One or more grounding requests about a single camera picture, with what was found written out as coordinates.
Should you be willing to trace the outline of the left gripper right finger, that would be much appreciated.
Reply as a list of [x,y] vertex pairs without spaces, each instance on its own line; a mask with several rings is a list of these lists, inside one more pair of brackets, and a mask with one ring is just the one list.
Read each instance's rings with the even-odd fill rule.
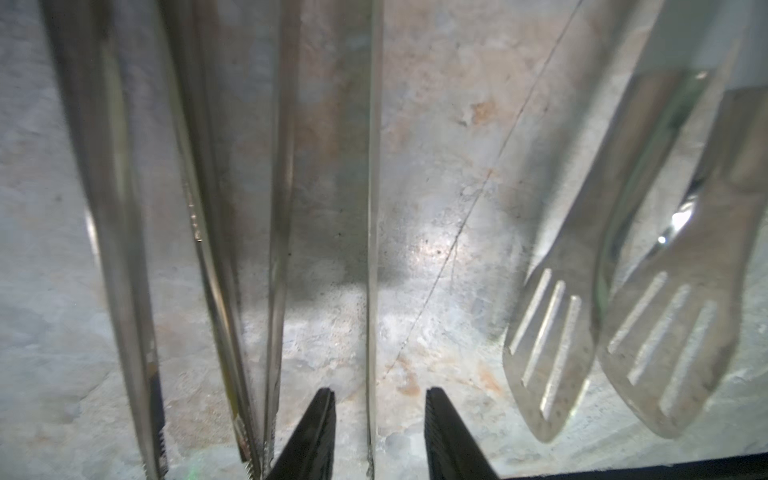
[[499,478],[439,387],[426,393],[424,438],[430,479]]

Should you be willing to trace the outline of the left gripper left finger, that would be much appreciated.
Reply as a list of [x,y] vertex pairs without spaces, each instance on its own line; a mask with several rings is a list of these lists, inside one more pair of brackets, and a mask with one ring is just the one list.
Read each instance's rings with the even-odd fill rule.
[[335,393],[330,388],[320,388],[266,479],[331,479],[335,432]]

